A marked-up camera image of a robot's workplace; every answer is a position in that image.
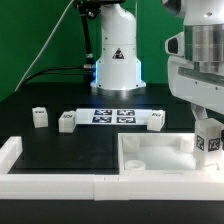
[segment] black table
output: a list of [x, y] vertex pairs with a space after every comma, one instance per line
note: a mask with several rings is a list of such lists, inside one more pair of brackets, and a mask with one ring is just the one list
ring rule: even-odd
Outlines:
[[[32, 108], [44, 106], [49, 127], [35, 129]], [[118, 133], [147, 133], [145, 126], [78, 125], [59, 134], [58, 119], [77, 108], [163, 109], [162, 132], [193, 132], [190, 104], [167, 85], [148, 85], [130, 98], [91, 94], [83, 84], [34, 83], [0, 103], [1, 142], [22, 136], [23, 153], [10, 174], [119, 174]], [[209, 111], [223, 122], [223, 117]], [[204, 201], [26, 201], [1, 200], [0, 223], [223, 223], [224, 203]]]

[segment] green background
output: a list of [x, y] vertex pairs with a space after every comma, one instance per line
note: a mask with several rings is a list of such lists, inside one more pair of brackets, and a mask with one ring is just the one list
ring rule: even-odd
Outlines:
[[[44, 45], [69, 0], [1, 0], [0, 7], [0, 100], [12, 93], [24, 72]], [[122, 7], [135, 13], [136, 0]], [[182, 30], [182, 20], [173, 17], [160, 0], [138, 0], [138, 58], [147, 83], [167, 83], [164, 42]], [[95, 58], [101, 54], [100, 18], [89, 21]], [[79, 13], [70, 8], [50, 45], [32, 72], [53, 66], [85, 63]]]

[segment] cable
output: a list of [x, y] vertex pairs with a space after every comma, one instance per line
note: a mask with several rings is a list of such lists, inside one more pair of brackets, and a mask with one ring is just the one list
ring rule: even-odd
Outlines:
[[[83, 67], [53, 67], [53, 68], [47, 68], [47, 69], [43, 69], [41, 71], [38, 71], [32, 75], [27, 76], [20, 84], [18, 90], [20, 88], [22, 88], [28, 81], [30, 81], [31, 79], [37, 77], [37, 76], [41, 76], [41, 75], [48, 75], [48, 74], [56, 74], [58, 75], [58, 71], [67, 71], [67, 70], [83, 70]], [[60, 73], [61, 75], [76, 75], [74, 73]]]
[[36, 64], [36, 62], [39, 60], [39, 58], [41, 57], [41, 55], [43, 54], [43, 52], [45, 51], [45, 49], [47, 48], [49, 42], [51, 41], [52, 37], [54, 36], [55, 32], [57, 31], [59, 25], [61, 24], [62, 20], [64, 19], [67, 11], [69, 10], [70, 6], [72, 5], [72, 3], [74, 2], [74, 0], [72, 0], [68, 6], [65, 8], [64, 12], [62, 13], [60, 19], [58, 20], [56, 26], [54, 27], [53, 31], [51, 32], [50, 36], [48, 37], [46, 43], [44, 44], [44, 46], [42, 47], [42, 49], [40, 50], [39, 54], [37, 55], [37, 57], [34, 59], [34, 61], [32, 62], [32, 64], [30, 65], [30, 67], [27, 69], [27, 71], [25, 72], [25, 74], [23, 75], [22, 79], [20, 80], [19, 84], [17, 85], [15, 91], [17, 91], [20, 88], [21, 83], [23, 83], [23, 81], [26, 79], [27, 74], [31, 71], [31, 69], [33, 68], [33, 66]]
[[33, 75], [30, 75], [28, 76], [24, 81], [23, 83], [21, 83], [20, 85], [20, 88], [22, 88], [27, 82], [29, 82], [31, 79], [33, 78], [36, 78], [38, 76], [42, 76], [42, 75], [68, 75], [68, 76], [78, 76], [78, 75], [82, 75], [82, 76], [90, 76], [92, 75], [92, 73], [90, 74], [86, 74], [86, 73], [83, 73], [83, 74], [78, 74], [78, 73], [58, 73], [58, 72], [47, 72], [47, 73], [41, 73], [41, 74], [33, 74]]

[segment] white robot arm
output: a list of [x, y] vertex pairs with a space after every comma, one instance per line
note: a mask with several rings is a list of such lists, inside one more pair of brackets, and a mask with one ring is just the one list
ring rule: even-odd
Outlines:
[[166, 41], [170, 90], [192, 103], [198, 168], [220, 168], [224, 127], [206, 119], [205, 108], [224, 114], [224, 1], [162, 0], [162, 4], [184, 17], [184, 31]]
[[76, 1], [76, 7], [82, 7], [81, 13], [88, 18], [101, 15], [102, 55], [96, 62], [92, 92], [124, 97], [144, 92], [146, 84], [136, 56], [136, 19], [118, 4], [124, 1]]

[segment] white cube with marker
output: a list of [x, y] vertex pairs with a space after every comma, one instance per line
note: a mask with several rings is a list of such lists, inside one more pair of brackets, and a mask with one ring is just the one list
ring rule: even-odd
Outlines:
[[224, 126], [221, 122], [209, 118], [195, 122], [194, 158], [199, 169], [218, 164], [223, 158], [221, 133]]
[[148, 116], [147, 130], [161, 131], [164, 123], [165, 123], [165, 111], [152, 110]]
[[59, 119], [59, 132], [72, 133], [76, 126], [75, 111], [65, 111]]
[[33, 122], [35, 128], [48, 127], [48, 115], [45, 107], [36, 107], [33, 111]]

